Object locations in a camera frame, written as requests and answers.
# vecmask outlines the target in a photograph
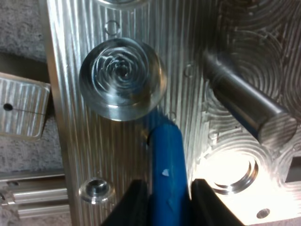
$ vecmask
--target gray carpet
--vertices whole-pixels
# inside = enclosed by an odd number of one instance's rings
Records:
[[[0,0],[0,52],[45,61],[38,0]],[[47,119],[42,139],[26,142],[0,137],[0,172],[49,170],[62,168],[55,119]],[[8,212],[0,212],[0,226],[71,225],[68,214],[16,221]],[[263,224],[297,226],[301,219]]]

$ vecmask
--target blue handle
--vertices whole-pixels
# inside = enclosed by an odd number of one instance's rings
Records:
[[[190,199],[181,131],[163,124],[149,137],[152,147],[151,220],[153,226],[189,226]]]

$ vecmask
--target black hole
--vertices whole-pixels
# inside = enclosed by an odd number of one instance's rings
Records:
[[[301,181],[301,156],[293,157],[285,182]]]
[[[3,109],[5,111],[11,111],[13,109],[13,106],[11,104],[4,104]]]
[[[109,185],[104,180],[92,180],[87,184],[86,193],[90,196],[102,196],[109,190]]]
[[[121,66],[118,67],[116,69],[116,73],[120,76],[120,77],[126,77],[127,76],[127,68],[125,66]]]
[[[264,219],[269,215],[269,213],[270,213],[269,209],[263,209],[259,211],[256,216],[258,219]]]

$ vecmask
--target drilled hole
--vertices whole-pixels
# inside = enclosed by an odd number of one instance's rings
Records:
[[[11,104],[4,104],[3,109],[5,111],[11,111],[11,110],[13,110],[13,106]]]
[[[256,216],[258,219],[264,219],[269,215],[269,213],[270,213],[269,209],[263,209],[259,211]]]
[[[87,180],[79,189],[81,198],[90,203],[97,204],[111,200],[115,195],[113,186],[102,178]]]

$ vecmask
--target white spot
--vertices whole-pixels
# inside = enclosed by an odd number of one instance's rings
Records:
[[[169,169],[163,170],[162,175],[165,177],[169,177]]]

